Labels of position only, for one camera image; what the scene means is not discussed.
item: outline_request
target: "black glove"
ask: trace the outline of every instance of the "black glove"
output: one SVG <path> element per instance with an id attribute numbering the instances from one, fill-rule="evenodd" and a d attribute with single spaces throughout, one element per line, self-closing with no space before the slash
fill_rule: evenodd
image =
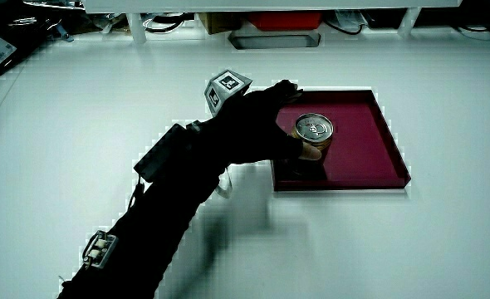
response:
<path id="1" fill-rule="evenodd" d="M 265 159 L 319 159 L 321 152 L 284 132 L 278 111 L 301 91 L 288 80 L 263 91 L 227 99 L 218 114 L 201 123 L 205 144 L 222 166 Z"/>

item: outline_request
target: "black device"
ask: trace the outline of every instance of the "black device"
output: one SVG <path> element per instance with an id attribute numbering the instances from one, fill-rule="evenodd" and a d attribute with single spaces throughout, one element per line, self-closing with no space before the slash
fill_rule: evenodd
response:
<path id="1" fill-rule="evenodd" d="M 148 183 L 152 183 L 156 174 L 165 174 L 168 165 L 184 159 L 191 150 L 192 133 L 198 132 L 198 120 L 189 124 L 188 129 L 174 124 L 147 154 L 135 165 L 135 171 Z"/>

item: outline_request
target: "white table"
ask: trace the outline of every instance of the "white table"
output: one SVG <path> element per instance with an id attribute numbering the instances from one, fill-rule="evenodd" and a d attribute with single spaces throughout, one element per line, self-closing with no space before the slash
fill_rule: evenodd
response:
<path id="1" fill-rule="evenodd" d="M 204 33 L 42 47 L 0 106 L 0 299 L 56 296 L 125 211 L 138 159 L 174 122 L 209 117 L 203 90 L 225 68 L 252 86 L 372 87 L 413 179 L 401 193 L 275 194 L 268 163 L 234 165 L 233 197 L 199 210 L 160 298 L 490 298 L 490 41 L 321 30 L 306 49 L 237 51 Z"/>
<path id="2" fill-rule="evenodd" d="M 146 41 L 141 13 L 145 12 L 257 12 L 257 11 L 326 11 L 332 9 L 408 8 L 398 33 L 407 37 L 422 7 L 458 7 L 463 0 L 85 0 L 88 13 L 126 13 L 136 43 Z"/>

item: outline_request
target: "finger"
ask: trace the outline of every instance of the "finger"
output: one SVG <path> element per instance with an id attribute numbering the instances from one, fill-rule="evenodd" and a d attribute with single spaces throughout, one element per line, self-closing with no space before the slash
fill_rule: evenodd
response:
<path id="1" fill-rule="evenodd" d="M 293 138 L 273 123 L 263 141 L 268 159 L 296 159 L 302 155 L 302 140 Z"/>
<path id="2" fill-rule="evenodd" d="M 306 142 L 302 142 L 302 153 L 298 157 L 298 159 L 306 159 L 306 160 L 319 160 L 322 156 L 321 151 L 318 150 L 315 146 L 312 146 Z"/>

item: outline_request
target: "pull tab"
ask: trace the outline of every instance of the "pull tab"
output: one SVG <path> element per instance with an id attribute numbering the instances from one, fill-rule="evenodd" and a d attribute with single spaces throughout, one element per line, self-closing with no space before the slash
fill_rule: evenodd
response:
<path id="1" fill-rule="evenodd" d="M 311 126 L 310 126 L 310 131 L 311 131 L 312 133 L 315 133 L 317 136 L 318 136 L 319 134 L 325 134 L 325 133 L 326 133 L 326 126 L 325 126 L 325 125 L 323 125 L 323 124 L 319 124 L 319 125 L 311 124 Z"/>

